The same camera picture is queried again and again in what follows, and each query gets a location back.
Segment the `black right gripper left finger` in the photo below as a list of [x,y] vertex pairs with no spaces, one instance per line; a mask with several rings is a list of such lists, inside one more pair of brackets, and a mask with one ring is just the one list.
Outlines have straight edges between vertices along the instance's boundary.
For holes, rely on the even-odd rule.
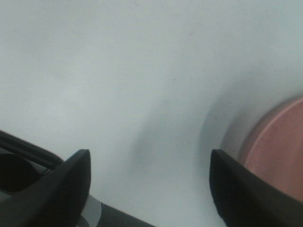
[[89,195],[90,152],[81,149],[49,175],[0,204],[2,227],[75,227]]

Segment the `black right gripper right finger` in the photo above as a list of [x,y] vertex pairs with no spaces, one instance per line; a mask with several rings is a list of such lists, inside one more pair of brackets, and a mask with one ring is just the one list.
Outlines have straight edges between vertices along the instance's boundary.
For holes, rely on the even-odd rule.
[[211,152],[210,191],[228,227],[301,227],[302,202],[270,186],[223,150]]

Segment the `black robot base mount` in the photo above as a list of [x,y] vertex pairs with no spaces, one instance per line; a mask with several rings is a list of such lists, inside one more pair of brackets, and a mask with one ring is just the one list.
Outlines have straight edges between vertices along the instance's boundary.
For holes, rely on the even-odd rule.
[[[65,162],[56,154],[8,133],[0,134],[0,202],[25,190]],[[148,223],[88,195],[76,227],[146,227]]]

